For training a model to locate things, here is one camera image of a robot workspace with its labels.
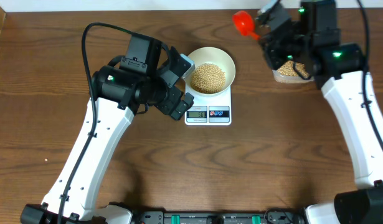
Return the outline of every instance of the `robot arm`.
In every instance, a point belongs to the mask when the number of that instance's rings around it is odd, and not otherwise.
[[[93,123],[93,97],[88,102],[83,126],[59,178],[44,197],[42,205],[26,205],[21,223],[58,222],[57,214],[60,214],[67,182],[70,182],[70,188],[62,211],[65,223],[130,222],[131,212],[125,208],[114,205],[98,210],[95,208],[106,168],[118,141],[138,114],[140,105],[145,105],[146,111],[149,106],[155,106],[172,119],[181,119],[192,106],[194,97],[186,93],[182,100],[183,92],[174,85],[195,69],[194,62],[179,54],[174,47],[169,50],[168,46],[152,37],[137,33],[131,35],[126,55],[115,57],[93,75],[91,85],[96,98],[97,123],[73,179],[70,180],[70,174],[89,138]],[[168,59],[157,69],[161,49],[166,51]],[[104,219],[94,221],[98,216]]]
[[[366,59],[357,44],[340,44],[334,0],[302,0],[299,12],[300,21],[292,21],[279,0],[270,2],[255,18],[260,27],[270,29],[258,43],[272,70],[292,58],[303,63],[314,78],[341,126],[359,189],[338,194],[334,202],[306,208],[306,221],[383,223],[383,146],[379,143],[383,142],[383,116],[371,75],[366,72]],[[241,24],[237,28],[244,35],[254,31],[244,31],[248,21],[236,24]],[[363,85],[364,74],[368,85]],[[368,101],[363,97],[365,91]]]
[[[279,3],[272,1],[255,19],[270,28],[258,43],[273,70],[289,58],[305,64],[332,107],[352,158],[356,185],[373,187],[383,181],[383,150],[376,138],[362,95],[364,56],[357,44],[340,44],[334,0],[303,0],[300,21],[292,21]],[[383,116],[378,107],[370,74],[366,75],[369,108],[383,139]]]

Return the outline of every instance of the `digital kitchen scale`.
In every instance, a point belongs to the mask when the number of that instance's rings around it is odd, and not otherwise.
[[[186,93],[194,97],[193,106],[184,114],[186,125],[216,125],[231,124],[231,84],[235,78],[235,64],[228,53],[214,47],[203,47],[193,51],[188,56],[195,67],[211,63],[218,66],[225,73],[223,90],[218,93],[205,94],[191,88],[192,75],[187,76]]]
[[[184,115],[184,121],[186,125],[230,125],[231,88],[213,97],[195,95],[194,104]]]

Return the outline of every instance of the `scale display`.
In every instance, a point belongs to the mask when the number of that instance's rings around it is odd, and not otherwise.
[[[187,111],[184,118],[186,125],[230,125],[232,122],[231,89],[214,97],[194,95],[194,105]]]
[[[206,118],[206,111],[188,111],[188,118]]]

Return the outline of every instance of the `wood grain surface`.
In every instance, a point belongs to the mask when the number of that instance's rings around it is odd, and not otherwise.
[[[299,208],[355,190],[348,149],[321,92],[313,83],[277,83],[260,47],[238,35],[233,13],[8,14],[0,40],[0,223],[18,223],[25,204],[40,203],[67,160],[89,97],[80,39],[96,21],[153,36],[184,54],[218,47],[237,68],[229,127],[186,126],[155,108],[135,117],[105,174],[99,207],[117,201],[177,211],[257,211]],[[371,72],[383,113],[383,9],[368,14]],[[357,9],[340,10],[339,26],[343,42],[364,42]],[[90,70],[124,54],[129,38],[92,29]]]

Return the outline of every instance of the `black cable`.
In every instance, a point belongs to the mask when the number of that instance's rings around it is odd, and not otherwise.
[[[309,75],[309,77],[305,77],[305,76],[303,76],[302,75],[302,73],[300,73],[299,71],[298,71],[298,69],[296,68],[296,62],[293,62],[293,66],[292,66],[292,68],[293,68],[293,70],[296,72],[296,74],[298,74],[298,76],[301,78],[301,79],[303,79],[303,80],[311,80],[311,75]]]
[[[288,217],[288,215],[286,214],[286,212],[285,212],[284,209],[282,209],[282,208],[269,208],[269,209],[265,212],[265,214],[263,215],[263,218],[266,219],[266,221],[268,222],[268,224],[274,224],[274,223],[272,223],[271,221],[268,220],[268,213],[269,213],[270,211],[276,212],[277,210],[279,210],[279,211],[281,211],[282,213],[284,213],[286,219],[288,219],[288,221],[290,221],[289,224],[293,224],[293,221]]]
[[[64,192],[61,195],[59,214],[57,217],[57,223],[58,224],[61,224],[61,219],[62,219],[62,215],[63,215],[63,211],[64,211],[65,201],[67,200],[68,191],[69,191],[69,188],[71,186],[73,177],[75,176],[75,173],[76,173],[76,171],[80,165],[80,162],[82,161],[82,158],[85,155],[87,147],[89,146],[90,141],[92,140],[94,132],[96,130],[96,124],[97,124],[97,109],[96,109],[96,102],[95,102],[96,98],[95,98],[93,87],[92,87],[92,77],[90,75],[89,64],[87,62],[87,55],[86,55],[86,35],[87,35],[87,32],[89,31],[89,29],[92,28],[93,26],[109,27],[112,29],[120,30],[122,32],[126,32],[128,34],[132,34],[132,32],[130,32],[124,28],[117,27],[117,26],[114,26],[111,24],[105,24],[102,22],[94,22],[94,23],[89,24],[88,26],[86,26],[86,28],[83,32],[83,35],[82,35],[82,57],[83,57],[83,63],[85,65],[87,83],[89,85],[90,100],[92,101],[93,123],[92,123],[92,128],[89,132],[89,136],[86,140],[86,143],[85,143],[82,151],[80,152],[80,155],[79,155],[79,157],[78,157],[78,159],[77,159],[77,161],[76,161],[76,163],[75,163],[75,165],[71,171],[71,174],[68,177],[68,181],[67,181],[67,184],[65,185]]]
[[[372,117],[371,109],[370,109],[370,103],[371,101],[368,100],[367,97],[367,90],[366,90],[366,77],[369,69],[369,58],[370,58],[370,28],[368,23],[368,18],[366,14],[366,10],[364,9],[364,6],[361,3],[361,0],[356,0],[357,3],[360,6],[361,15],[364,21],[364,32],[366,33],[366,57],[364,59],[364,67],[363,67],[363,76],[362,76],[362,95],[363,95],[363,105],[366,108],[368,118],[370,120],[372,130],[374,131],[378,143],[382,149],[383,152],[383,140],[379,134],[379,131],[377,129],[377,126],[375,124],[374,118]]]
[[[115,67],[115,65],[117,65],[118,63],[121,62],[122,58],[124,58],[126,56],[124,55],[118,55],[116,56],[115,58],[111,59],[110,62],[107,64],[109,66],[112,66],[112,67]]]

